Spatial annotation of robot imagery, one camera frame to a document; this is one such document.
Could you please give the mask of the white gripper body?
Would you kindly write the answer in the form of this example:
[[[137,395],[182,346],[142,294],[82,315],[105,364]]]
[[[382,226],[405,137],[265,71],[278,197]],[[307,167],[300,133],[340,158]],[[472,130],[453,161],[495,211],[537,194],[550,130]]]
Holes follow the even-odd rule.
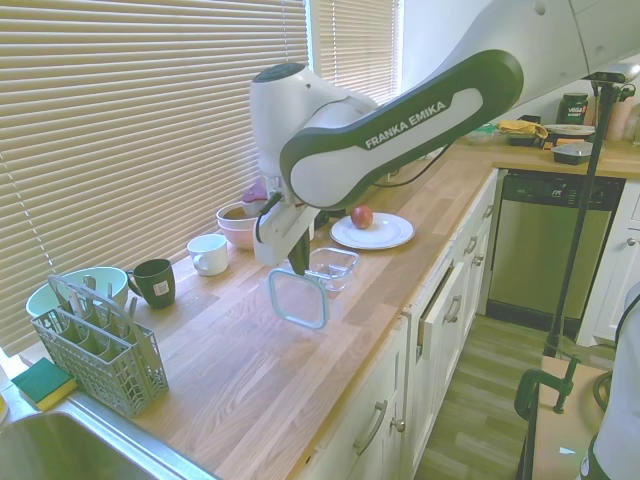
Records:
[[[310,233],[319,209],[308,205],[276,203],[254,226],[254,255],[269,266],[282,263],[305,232]]]

